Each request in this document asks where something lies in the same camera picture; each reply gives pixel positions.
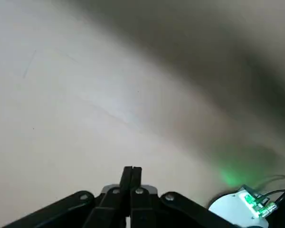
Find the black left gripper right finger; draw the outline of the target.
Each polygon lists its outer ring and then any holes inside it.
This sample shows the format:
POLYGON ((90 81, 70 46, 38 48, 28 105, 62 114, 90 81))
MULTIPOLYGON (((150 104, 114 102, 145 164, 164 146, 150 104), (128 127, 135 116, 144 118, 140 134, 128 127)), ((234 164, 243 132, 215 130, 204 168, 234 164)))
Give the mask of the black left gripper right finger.
POLYGON ((142 185, 142 168, 133 167, 130 193, 132 228, 234 228, 235 225, 185 196, 168 191, 158 196, 142 185))

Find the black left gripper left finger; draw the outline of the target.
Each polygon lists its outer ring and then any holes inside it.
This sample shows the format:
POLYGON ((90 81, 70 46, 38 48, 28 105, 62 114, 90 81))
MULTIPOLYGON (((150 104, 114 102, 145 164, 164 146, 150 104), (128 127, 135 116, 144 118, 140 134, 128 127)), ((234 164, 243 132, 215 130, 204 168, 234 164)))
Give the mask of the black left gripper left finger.
POLYGON ((30 213, 6 228, 111 228, 118 226, 133 168, 125 166, 118 185, 107 185, 100 195, 82 190, 30 213))

